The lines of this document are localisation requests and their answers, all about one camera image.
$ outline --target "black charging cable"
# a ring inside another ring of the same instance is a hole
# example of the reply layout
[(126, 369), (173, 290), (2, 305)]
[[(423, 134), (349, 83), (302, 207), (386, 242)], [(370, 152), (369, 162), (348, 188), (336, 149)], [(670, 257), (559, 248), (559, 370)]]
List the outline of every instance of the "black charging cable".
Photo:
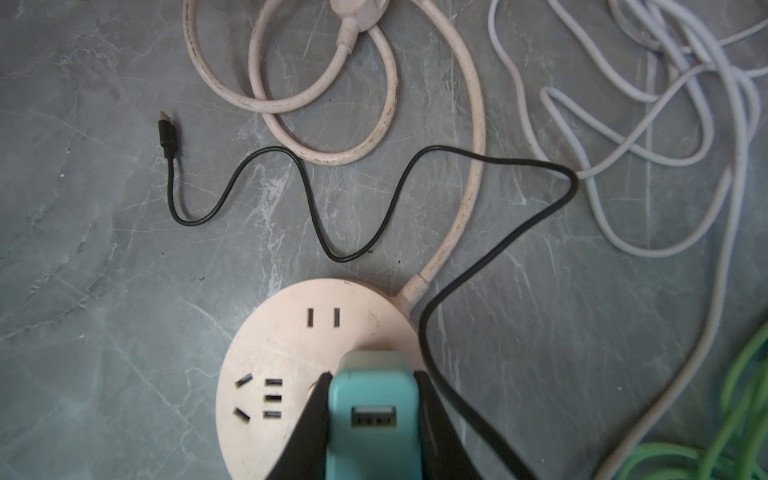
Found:
[(232, 187), (237, 181), (237, 178), (243, 172), (243, 169), (252, 160), (254, 160), (255, 158), (265, 153), (281, 152), (288, 155), (291, 158), (291, 160), (293, 160), (293, 163), (295, 163), (296, 166), (299, 168), (301, 181), (304, 183), (306, 200), (310, 208), (310, 216), (312, 217), (312, 224), (315, 227), (315, 232), (317, 233), (317, 239), (320, 241), (320, 246), (323, 248), (323, 251), (325, 251), (326, 255), (331, 260), (339, 263), (349, 262), (351, 260), (359, 258), (365, 252), (367, 252), (371, 247), (373, 247), (373, 245), (379, 240), (379, 238), (384, 233), (384, 230), (386, 229), (387, 225), (389, 224), (389, 221), (392, 219), (392, 215), (395, 213), (395, 206), (397, 205), (397, 201), (400, 197), (400, 194), (402, 193), (402, 188), (405, 185), (408, 175), (411, 173), (411, 170), (413, 169), (416, 162), (418, 162), (420, 158), (422, 158), (424, 155), (426, 155), (429, 152), (445, 151), (452, 154), (461, 155), (463, 157), (480, 160), (487, 164), (518, 165), (523, 167), (543, 168), (545, 170), (551, 170), (566, 176), (566, 178), (570, 182), (570, 187), (562, 197), (558, 198), (554, 203), (552, 203), (542, 211), (538, 212), (533, 217), (521, 223), (517, 228), (515, 228), (509, 235), (504, 237), (504, 239), (501, 242), (499, 242), (495, 247), (493, 247), (489, 252), (487, 252), (474, 265), (472, 265), (464, 273), (456, 277), (456, 279), (453, 280), (447, 287), (440, 290), (438, 294), (435, 296), (435, 298), (433, 298), (427, 304), (426, 308), (422, 312), (421, 317), (419, 318), (419, 346), (422, 350), (424, 363), (427, 367), (427, 370), (429, 371), (430, 376), (432, 377), (432, 381), (437, 385), (440, 392), (444, 395), (445, 399), (448, 400), (448, 402), (453, 406), (456, 412), (462, 417), (464, 417), (464, 419), (472, 427), (472, 429), (474, 429), (478, 433), (478, 435), (481, 438), (483, 438), (483, 440), (485, 440), (485, 442), (488, 444), (489, 447), (491, 447), (491, 449), (495, 452), (495, 454), (499, 457), (499, 459), (501, 459), (501, 461), (505, 464), (505, 466), (510, 471), (510, 473), (512, 473), (516, 478), (518, 478), (518, 480), (536, 480), (537, 478), (536, 475), (525, 464), (525, 462), (523, 462), (523, 460), (520, 458), (517, 452), (515, 452), (515, 450), (512, 449), (512, 447), (506, 442), (506, 440), (504, 440), (504, 437), (502, 437), (501, 434), (499, 434), (496, 431), (496, 429), (494, 429), (488, 422), (486, 422), (482, 418), (482, 416), (475, 409), (473, 409), (472, 406), (469, 405), (453, 389), (453, 387), (451, 387), (448, 380), (443, 376), (442, 373), (440, 373), (437, 363), (435, 362), (435, 358), (432, 356), (432, 351), (429, 348), (429, 342), (427, 341), (427, 325), (429, 324), (429, 319), (432, 313), (434, 313), (438, 305), (442, 303), (446, 298), (448, 298), (448, 296), (450, 296), (451, 293), (456, 291), (456, 289), (458, 289), (462, 284), (464, 284), (467, 280), (472, 278), (477, 272), (482, 270), (483, 267), (485, 267), (490, 262), (492, 262), (493, 259), (495, 259), (507, 247), (509, 247), (509, 245), (515, 240), (517, 240), (523, 233), (527, 232), (528, 230), (533, 228), (536, 224), (550, 217), (552, 214), (560, 210), (562, 207), (564, 207), (568, 202), (570, 202), (573, 199), (573, 197), (578, 192), (578, 187), (579, 187), (579, 179), (578, 179), (578, 176), (576, 175), (576, 172), (574, 172), (572, 169), (565, 167), (563, 165), (558, 165), (558, 164), (553, 164), (550, 162), (544, 162), (544, 161), (538, 161), (538, 160), (529, 160), (524, 158), (486, 157), (485, 155), (480, 155), (471, 151), (462, 150), (456, 147), (448, 147), (445, 145), (432, 145), (429, 147), (425, 147), (421, 149), (418, 153), (416, 153), (416, 155), (413, 156), (411, 161), (408, 163), (408, 166), (406, 167), (405, 171), (403, 171), (402, 176), (400, 177), (400, 181), (397, 183), (397, 187), (395, 187), (395, 192), (392, 194), (392, 200), (390, 201), (389, 208), (387, 209), (386, 214), (384, 215), (384, 220), (382, 221), (382, 224), (379, 227), (379, 229), (373, 235), (373, 238), (368, 243), (366, 243), (366, 245), (363, 248), (361, 248), (360, 250), (357, 250), (355, 253), (351, 253), (350, 255), (346, 255), (346, 256), (337, 256), (330, 249), (330, 246), (329, 246), (330, 242), (328, 241), (325, 235), (323, 224), (320, 221), (319, 213), (317, 211), (317, 206), (315, 204), (314, 193), (312, 192), (312, 184), (310, 183), (310, 176), (306, 172), (306, 165), (304, 164), (304, 160), (297, 157), (296, 154), (294, 154), (291, 150), (288, 150), (285, 147), (265, 147), (245, 157), (245, 159), (242, 162), (240, 162), (240, 165), (237, 166), (234, 173), (232, 174), (232, 177), (230, 178), (230, 181), (227, 184), (227, 187), (224, 189), (224, 192), (221, 194), (219, 201), (216, 203), (214, 208), (208, 214), (204, 215), (199, 220), (182, 219), (179, 216), (178, 212), (176, 211), (176, 207), (174, 205), (174, 159), (176, 158), (176, 153), (178, 150), (176, 128), (170, 122), (170, 119), (168, 118), (168, 116), (162, 113), (161, 113), (161, 119), (159, 122), (159, 128), (160, 128), (160, 143), (161, 143), (161, 146), (163, 147), (165, 158), (168, 160), (168, 191), (167, 191), (168, 208), (170, 209), (170, 215), (179, 224), (188, 226), (188, 227), (194, 227), (196, 225), (202, 225), (203, 223), (210, 221), (213, 217), (216, 216), (219, 210), (221, 210), (221, 207), (224, 204), (224, 202), (227, 200), (227, 196), (229, 196), (230, 192), (232, 191)]

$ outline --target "teal usb charger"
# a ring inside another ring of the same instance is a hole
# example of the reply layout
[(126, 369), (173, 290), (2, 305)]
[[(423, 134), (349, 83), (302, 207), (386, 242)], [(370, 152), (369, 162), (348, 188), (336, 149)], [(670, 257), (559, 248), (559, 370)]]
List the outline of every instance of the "teal usb charger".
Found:
[(419, 387), (396, 351), (352, 351), (330, 385), (327, 480), (421, 480)]

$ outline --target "floor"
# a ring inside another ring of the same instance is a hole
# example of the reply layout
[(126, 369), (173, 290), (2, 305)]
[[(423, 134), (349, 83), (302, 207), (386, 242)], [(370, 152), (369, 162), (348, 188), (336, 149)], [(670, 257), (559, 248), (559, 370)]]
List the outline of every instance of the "floor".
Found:
[[(200, 40), (212, 67), (248, 91), (247, 41), (260, 2), (201, 3)], [(478, 65), (488, 152), (530, 155), (511, 79), (485, 32), (488, 0), (438, 3)], [(619, 72), (653, 84), (656, 58), (613, 25), (603, 0), (563, 3)], [(754, 0), (688, 3), (721, 36), (766, 16)], [(287, 2), (278, 20), (264, 68), (271, 94), (283, 97), (325, 68), (338, 21), (324, 0)], [(391, 1), (381, 25), (401, 81), (392, 129), (363, 161), (310, 167), (329, 234), (344, 250), (373, 234), (419, 148), (471, 143), (465, 83), (447, 44), (405, 0)], [(595, 71), (544, 0), (503, 0), (498, 25), (555, 160), (575, 165), (541, 107), (541, 87), (562, 89), (619, 131), (644, 113)], [(732, 48), (732, 58), (765, 65), (767, 35)], [(396, 293), (447, 231), (467, 162), (435, 155), (420, 164), (379, 244), (345, 265), (324, 257), (298, 173), (282, 157), (251, 169), (215, 221), (180, 227), (164, 199), (160, 109), (182, 129), (183, 191), (193, 214), (214, 203), (242, 157), (275, 144), (260, 116), (225, 103), (201, 81), (184, 46), (180, 2), (2, 2), (0, 45), (0, 477), (228, 478), (215, 389), (240, 324), (301, 280), (352, 278)], [(707, 85), (718, 92), (716, 82)], [(766, 80), (758, 85), (768, 90)], [(282, 119), (314, 147), (348, 148), (375, 124), (384, 92), (381, 61), (363, 38), (337, 82)], [(630, 158), (600, 177), (620, 235), (659, 247), (698, 221), (732, 151), (727, 110), (715, 110), (716, 149), (702, 164), (669, 170)], [(681, 97), (644, 142), (668, 154), (690, 151), (694, 120)], [(606, 154), (602, 139), (578, 133), (591, 154)], [(656, 439), (702, 445), (712, 437), (727, 364), (766, 318), (766, 154), (763, 121), (719, 341), (653, 431)], [(546, 174), (489, 167), (468, 231), (436, 286), (561, 187)], [(630, 257), (601, 236), (580, 193), (447, 301), (431, 332), (443, 371), (542, 478), (588, 478), (697, 338), (721, 227), (722, 218), (676, 257)], [(457, 426), (483, 475), (506, 478), (473, 432)]]

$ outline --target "black plastic piece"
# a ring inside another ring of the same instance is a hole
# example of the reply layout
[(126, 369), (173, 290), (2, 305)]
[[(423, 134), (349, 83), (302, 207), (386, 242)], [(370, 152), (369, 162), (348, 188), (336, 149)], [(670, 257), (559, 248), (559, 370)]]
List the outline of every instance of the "black plastic piece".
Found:
[(323, 480), (328, 444), (328, 391), (333, 376), (323, 373), (301, 412), (296, 428), (266, 480)]
[(179, 149), (179, 140), (176, 135), (176, 127), (163, 112), (160, 112), (160, 121), (157, 123), (157, 129), (160, 131), (160, 146), (163, 148), (165, 158), (173, 160)]
[(429, 375), (415, 372), (419, 384), (419, 439), (424, 480), (481, 480), (456, 435)]

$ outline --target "round power strip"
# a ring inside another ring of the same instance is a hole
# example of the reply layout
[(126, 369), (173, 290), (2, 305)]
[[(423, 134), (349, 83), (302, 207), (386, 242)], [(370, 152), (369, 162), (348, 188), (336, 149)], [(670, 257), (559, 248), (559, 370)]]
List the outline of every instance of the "round power strip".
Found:
[(356, 349), (398, 350), (424, 369), (409, 319), (374, 289), (323, 278), (262, 303), (232, 340), (216, 391), (216, 429), (233, 480), (265, 478), (310, 389)]

